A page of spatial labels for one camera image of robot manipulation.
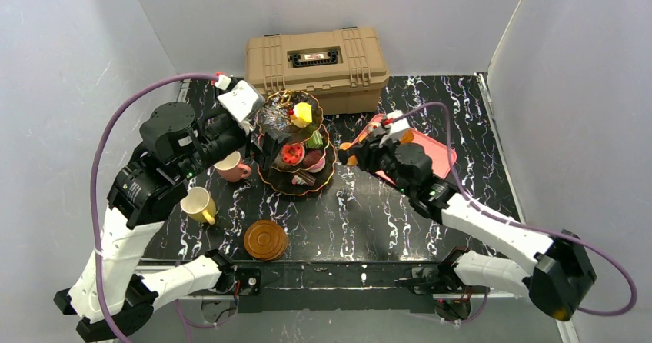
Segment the cup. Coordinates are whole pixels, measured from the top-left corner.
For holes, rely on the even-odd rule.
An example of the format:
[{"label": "cup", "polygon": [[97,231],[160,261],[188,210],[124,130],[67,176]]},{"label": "cup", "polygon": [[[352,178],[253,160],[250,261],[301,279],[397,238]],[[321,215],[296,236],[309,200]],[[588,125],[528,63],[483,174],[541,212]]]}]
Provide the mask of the cup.
[{"label": "cup", "polygon": [[242,163],[240,152],[235,151],[217,164],[213,165],[218,174],[226,181],[235,183],[251,175],[251,168]]},{"label": "cup", "polygon": [[188,190],[188,195],[181,200],[181,210],[193,220],[210,225],[215,224],[215,214],[218,212],[211,194],[202,187]]}]

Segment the toolbox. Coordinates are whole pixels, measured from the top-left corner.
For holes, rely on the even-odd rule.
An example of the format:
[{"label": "toolbox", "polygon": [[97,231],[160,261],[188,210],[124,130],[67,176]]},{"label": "toolbox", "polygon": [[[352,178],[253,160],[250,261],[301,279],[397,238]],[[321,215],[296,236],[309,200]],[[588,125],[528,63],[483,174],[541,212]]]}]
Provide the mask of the toolbox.
[{"label": "toolbox", "polygon": [[264,96],[314,95],[324,115],[376,111],[389,71],[375,29],[266,35],[247,42],[245,79]]}]

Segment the toolbox lid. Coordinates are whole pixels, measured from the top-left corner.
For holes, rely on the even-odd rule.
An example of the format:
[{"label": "toolbox lid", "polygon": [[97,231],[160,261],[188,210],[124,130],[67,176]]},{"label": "toolbox lid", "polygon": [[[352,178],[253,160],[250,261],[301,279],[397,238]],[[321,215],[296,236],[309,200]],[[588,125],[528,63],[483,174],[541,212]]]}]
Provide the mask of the toolbox lid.
[{"label": "toolbox lid", "polygon": [[389,71],[375,29],[353,27],[250,39],[245,78],[263,95],[283,89],[320,95],[383,88]]}]

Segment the table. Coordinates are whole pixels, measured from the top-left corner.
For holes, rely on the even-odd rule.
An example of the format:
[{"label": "table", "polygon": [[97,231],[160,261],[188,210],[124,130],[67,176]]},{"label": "table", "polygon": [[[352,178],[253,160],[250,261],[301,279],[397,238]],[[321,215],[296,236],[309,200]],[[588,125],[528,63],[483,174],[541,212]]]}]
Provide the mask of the table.
[{"label": "table", "polygon": [[[185,99],[198,115],[214,105],[212,87],[204,81],[192,81]],[[454,113],[457,172],[464,187],[480,202],[517,218],[476,77],[392,77],[381,93],[378,111],[405,112],[429,101],[441,101]],[[374,115],[375,112],[329,116],[324,124],[338,146],[352,141]],[[411,126],[444,141],[444,116],[437,109],[420,112],[411,118]],[[276,279],[281,279],[286,288],[326,285],[319,274],[312,272],[310,276],[305,271],[306,265],[320,262],[364,271],[370,274],[367,285],[391,286],[392,272],[399,275],[407,267],[441,261],[456,246],[495,255],[494,249],[468,235],[422,218],[403,195],[358,168],[337,164],[331,184],[322,192],[305,198],[287,198],[261,181],[251,159],[245,163],[254,168],[254,173],[239,183],[226,182],[214,169],[190,182],[190,186],[209,189],[218,206],[218,216],[227,219],[231,227],[199,224],[188,219],[177,206],[146,249],[145,262],[189,261],[214,248],[236,261],[248,262],[251,256],[243,246],[243,235],[249,225],[261,219],[277,222],[288,233],[289,246],[281,263],[257,264],[277,275]],[[361,286],[361,280],[346,277],[339,285]]]}]

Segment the round brown lid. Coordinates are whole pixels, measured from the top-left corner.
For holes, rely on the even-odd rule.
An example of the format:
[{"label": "round brown lid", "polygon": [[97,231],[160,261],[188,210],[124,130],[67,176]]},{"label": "round brown lid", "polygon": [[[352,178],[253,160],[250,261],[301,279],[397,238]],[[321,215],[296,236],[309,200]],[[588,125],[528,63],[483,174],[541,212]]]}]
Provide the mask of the round brown lid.
[{"label": "round brown lid", "polygon": [[257,221],[244,234],[244,248],[251,257],[262,261],[279,259],[287,246],[288,235],[273,221]]}]

